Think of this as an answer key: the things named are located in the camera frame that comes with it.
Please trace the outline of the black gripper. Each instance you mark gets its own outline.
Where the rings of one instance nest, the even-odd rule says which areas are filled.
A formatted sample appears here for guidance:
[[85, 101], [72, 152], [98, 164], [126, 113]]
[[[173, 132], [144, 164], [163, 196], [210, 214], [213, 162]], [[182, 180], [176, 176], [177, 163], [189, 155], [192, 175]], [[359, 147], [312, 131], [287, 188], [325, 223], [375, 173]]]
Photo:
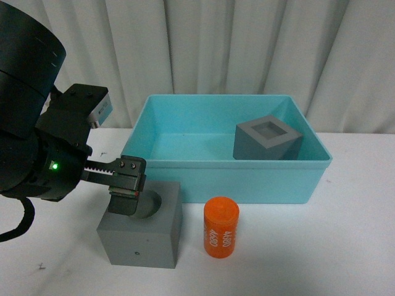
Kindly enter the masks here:
[[[73, 84], [66, 92], [52, 88], [49, 107], [25, 137], [6, 133], [6, 197], [58, 202], [76, 187], [92, 154], [87, 119], [106, 94], [106, 87], [87, 84]], [[108, 212], [132, 216], [144, 188], [146, 161], [121, 156], [110, 165]]]

